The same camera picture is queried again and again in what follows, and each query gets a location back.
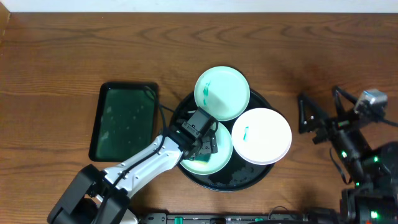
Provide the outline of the green sponge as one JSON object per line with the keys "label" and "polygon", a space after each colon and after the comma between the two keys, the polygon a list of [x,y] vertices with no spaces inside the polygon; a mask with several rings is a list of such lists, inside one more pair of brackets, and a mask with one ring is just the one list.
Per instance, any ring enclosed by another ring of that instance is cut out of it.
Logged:
{"label": "green sponge", "polygon": [[201,154],[201,155],[192,156],[191,158],[189,158],[189,160],[194,162],[200,162],[202,164],[207,164],[210,160],[210,157],[211,157],[210,154]]}

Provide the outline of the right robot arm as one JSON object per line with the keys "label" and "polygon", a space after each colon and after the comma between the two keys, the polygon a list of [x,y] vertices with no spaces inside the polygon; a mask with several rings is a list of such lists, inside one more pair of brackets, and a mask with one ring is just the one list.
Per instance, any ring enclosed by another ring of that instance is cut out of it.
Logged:
{"label": "right robot arm", "polygon": [[340,212],[312,210],[313,223],[397,223],[397,142],[372,149],[360,131],[370,123],[397,126],[385,118],[387,95],[365,90],[359,98],[338,86],[332,89],[336,116],[331,117],[306,94],[298,101],[299,133],[314,132],[314,144],[331,142],[343,182],[354,184],[341,193]]}

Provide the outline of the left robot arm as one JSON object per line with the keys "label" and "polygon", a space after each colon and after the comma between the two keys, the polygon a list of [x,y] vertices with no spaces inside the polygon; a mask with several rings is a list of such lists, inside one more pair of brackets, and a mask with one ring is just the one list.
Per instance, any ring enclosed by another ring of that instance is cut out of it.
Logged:
{"label": "left robot arm", "polygon": [[141,152],[98,170],[82,168],[50,211],[48,223],[137,223],[128,210],[132,196],[161,173],[174,168],[207,144],[217,142],[220,122],[172,125]]}

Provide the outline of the mint plate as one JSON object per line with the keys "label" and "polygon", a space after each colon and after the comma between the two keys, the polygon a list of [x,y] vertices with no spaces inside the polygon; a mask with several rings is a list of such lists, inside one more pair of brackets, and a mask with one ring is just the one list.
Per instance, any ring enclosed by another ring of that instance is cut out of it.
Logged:
{"label": "mint plate", "polygon": [[231,159],[233,153],[233,144],[231,134],[227,128],[219,123],[215,133],[218,152],[210,154],[210,160],[207,164],[183,160],[180,165],[189,172],[197,175],[210,175],[220,171]]}
{"label": "mint plate", "polygon": [[246,109],[251,91],[241,72],[231,67],[217,66],[200,75],[193,94],[198,107],[218,121],[229,121]]}

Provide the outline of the white plate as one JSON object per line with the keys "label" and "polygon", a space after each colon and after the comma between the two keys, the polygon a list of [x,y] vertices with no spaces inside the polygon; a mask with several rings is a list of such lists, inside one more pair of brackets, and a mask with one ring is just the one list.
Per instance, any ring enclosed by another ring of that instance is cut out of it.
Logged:
{"label": "white plate", "polygon": [[234,149],[245,161],[269,165],[288,153],[292,130],[280,113],[267,108],[254,108],[235,121],[231,138]]}

